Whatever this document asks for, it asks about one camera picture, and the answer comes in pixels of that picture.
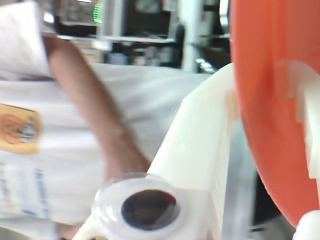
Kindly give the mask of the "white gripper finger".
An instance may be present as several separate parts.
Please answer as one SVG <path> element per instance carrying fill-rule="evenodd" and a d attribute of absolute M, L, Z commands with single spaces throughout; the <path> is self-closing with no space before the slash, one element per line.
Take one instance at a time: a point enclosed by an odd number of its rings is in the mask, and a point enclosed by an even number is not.
<path fill-rule="evenodd" d="M 147 173 L 108 181 L 77 240 L 219 240 L 232 125 L 232 63 L 187 95 Z"/>
<path fill-rule="evenodd" d="M 292 240 L 320 240 L 320 210 L 304 214 L 296 226 Z"/>

